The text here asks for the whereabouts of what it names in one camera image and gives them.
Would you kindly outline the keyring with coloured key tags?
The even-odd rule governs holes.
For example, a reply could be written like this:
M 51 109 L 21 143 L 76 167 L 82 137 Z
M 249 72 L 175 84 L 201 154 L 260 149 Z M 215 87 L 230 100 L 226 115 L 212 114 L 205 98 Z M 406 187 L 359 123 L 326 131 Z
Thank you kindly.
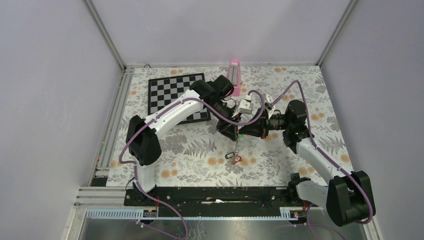
M 226 160 L 229 161 L 231 165 L 236 165 L 237 163 L 240 163 L 243 161 L 243 158 L 240 156 L 240 141 L 242 137 L 239 137 L 239 134 L 237 135 L 237 140 L 235 141 L 235 147 L 232 152 L 227 153 L 224 157 Z

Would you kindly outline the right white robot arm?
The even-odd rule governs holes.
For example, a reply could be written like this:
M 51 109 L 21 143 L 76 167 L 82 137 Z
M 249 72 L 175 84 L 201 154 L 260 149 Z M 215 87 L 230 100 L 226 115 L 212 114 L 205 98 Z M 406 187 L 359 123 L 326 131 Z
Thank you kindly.
M 369 176 L 364 171 L 347 172 L 315 142 L 307 126 L 304 102 L 290 101 L 283 114 L 258 111 L 256 116 L 258 120 L 241 127 L 238 132 L 264 139 L 270 131 L 281 131 L 285 146 L 306 160 L 326 183 L 320 185 L 308 177 L 300 177 L 299 173 L 292 174 L 286 193 L 291 205 L 299 206 L 307 201 L 324 208 L 339 227 L 369 222 L 376 213 Z

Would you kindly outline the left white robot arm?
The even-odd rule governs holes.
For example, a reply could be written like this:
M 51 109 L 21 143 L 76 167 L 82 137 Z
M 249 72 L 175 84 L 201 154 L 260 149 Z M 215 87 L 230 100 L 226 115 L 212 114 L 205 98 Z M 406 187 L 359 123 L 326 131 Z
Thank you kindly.
M 210 106 L 210 111 L 218 118 L 217 131 L 232 141 L 237 140 L 235 123 L 241 117 L 234 114 L 234 107 L 223 102 L 233 92 L 233 84 L 223 75 L 214 81 L 196 80 L 178 99 L 158 112 L 130 119 L 124 150 L 133 158 L 138 188 L 135 197 L 142 205 L 148 206 L 155 200 L 154 162 L 162 154 L 161 137 L 187 117 Z

